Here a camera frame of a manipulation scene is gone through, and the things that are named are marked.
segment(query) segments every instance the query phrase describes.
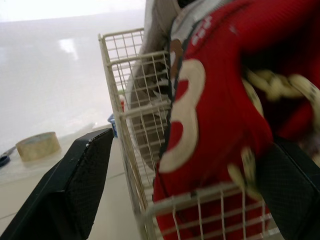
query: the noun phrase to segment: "white wire basket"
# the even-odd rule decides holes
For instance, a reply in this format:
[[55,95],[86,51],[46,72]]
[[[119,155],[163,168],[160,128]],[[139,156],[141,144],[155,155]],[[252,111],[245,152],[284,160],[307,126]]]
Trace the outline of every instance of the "white wire basket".
[[[123,164],[131,198],[132,208],[142,240],[161,240],[164,236],[176,233],[177,239],[181,239],[180,231],[186,228],[199,227],[214,221],[222,222],[222,228],[209,233],[201,234],[188,240],[204,240],[220,236],[226,240],[226,234],[232,231],[243,230],[245,240],[273,239],[281,240],[281,234],[277,226],[272,223],[272,216],[265,211],[264,201],[252,205],[246,205],[245,193],[234,184],[226,183],[199,189],[179,196],[153,203],[153,180],[155,172],[149,166],[155,166],[159,160],[159,147],[165,142],[164,134],[168,125],[165,117],[170,110],[168,98],[160,98],[153,102],[149,90],[159,87],[162,78],[169,79],[169,66],[167,64],[168,53],[166,51],[151,52],[139,55],[142,46],[144,29],[133,29],[112,34],[99,35],[102,61],[109,90],[113,114],[117,129],[118,139],[121,143]],[[141,75],[137,74],[137,67],[142,67]],[[149,68],[148,74],[143,69]],[[153,84],[147,83],[147,78],[154,78]],[[141,79],[145,84],[135,87],[133,81]],[[139,94],[139,91],[147,92],[147,97],[136,102],[130,102],[128,95]],[[134,119],[140,120],[141,128],[135,128]],[[138,144],[138,139],[144,138],[146,144]],[[224,199],[233,195],[242,194],[242,207],[233,211],[224,211]],[[201,217],[203,204],[219,201],[221,213],[210,217]],[[188,208],[198,208],[199,218],[197,221],[177,224],[165,232],[160,232],[156,216],[172,214],[176,220],[176,214]],[[246,212],[261,208],[261,216],[246,220]],[[242,214],[243,222],[233,226],[224,226],[225,218]],[[271,223],[266,229],[266,221]],[[261,224],[261,233],[246,237],[246,226]]]

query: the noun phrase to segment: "metal grid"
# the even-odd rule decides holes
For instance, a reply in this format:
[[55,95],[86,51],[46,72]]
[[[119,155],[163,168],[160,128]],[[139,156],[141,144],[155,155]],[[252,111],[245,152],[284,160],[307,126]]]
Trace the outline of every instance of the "metal grid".
[[[266,213],[265,203],[262,201],[246,205],[245,194],[233,184],[222,183],[153,203],[155,172],[152,169],[159,161],[159,148],[165,141],[164,134],[168,126],[166,116],[170,110],[168,97],[156,92],[161,92],[162,79],[169,79],[169,66],[168,53],[165,51],[139,55],[143,32],[140,28],[99,35],[117,133],[122,145],[123,164],[141,239],[161,240],[163,236],[175,234],[176,239],[180,240],[180,233],[192,228],[197,229],[198,236],[188,240],[212,239],[217,236],[229,240],[228,234],[240,230],[245,240],[270,239],[269,236],[276,236],[272,238],[274,240],[283,239],[275,225],[270,227],[271,224],[266,229],[266,221],[271,220],[272,216]],[[124,111],[121,99],[124,100]],[[144,139],[144,144],[139,143],[140,139]],[[225,200],[235,195],[242,196],[241,205],[232,210],[225,209]],[[219,213],[210,216],[204,214],[203,206],[215,201],[220,202]],[[179,224],[177,216],[190,208],[198,211],[198,218]],[[257,208],[261,209],[261,216],[246,219],[247,212]],[[175,226],[161,233],[156,217],[165,214],[172,215]],[[235,215],[242,216],[242,223],[225,225],[226,219]],[[220,229],[203,229],[203,226],[217,224],[217,221],[221,223]],[[261,233],[247,236],[246,228],[257,224],[261,225]]]

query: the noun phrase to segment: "white number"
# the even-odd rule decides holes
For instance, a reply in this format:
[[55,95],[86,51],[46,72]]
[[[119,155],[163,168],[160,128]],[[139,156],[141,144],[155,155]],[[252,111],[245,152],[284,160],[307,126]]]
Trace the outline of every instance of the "white number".
[[196,59],[183,61],[178,81],[182,80],[188,80],[188,88],[184,95],[173,103],[170,122],[180,122],[183,132],[177,145],[163,154],[159,164],[160,173],[170,173],[184,165],[193,154],[198,142],[196,107],[206,80],[202,63]]

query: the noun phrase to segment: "white tile floor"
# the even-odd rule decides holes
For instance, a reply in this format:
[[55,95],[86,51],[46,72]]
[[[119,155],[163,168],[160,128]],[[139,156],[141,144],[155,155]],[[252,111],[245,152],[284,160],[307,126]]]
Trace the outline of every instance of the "white tile floor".
[[105,125],[98,34],[144,25],[146,0],[30,1],[0,1],[0,153],[42,132]]
[[[0,235],[41,179],[42,174],[0,185]],[[89,240],[139,240],[118,139],[112,143],[104,192]]]

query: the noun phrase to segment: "tape roll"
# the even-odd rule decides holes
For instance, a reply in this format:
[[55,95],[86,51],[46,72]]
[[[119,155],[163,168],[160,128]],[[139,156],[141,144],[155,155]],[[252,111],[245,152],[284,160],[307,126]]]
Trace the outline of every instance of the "tape roll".
[[15,146],[23,162],[42,159],[61,149],[55,132],[28,137]]

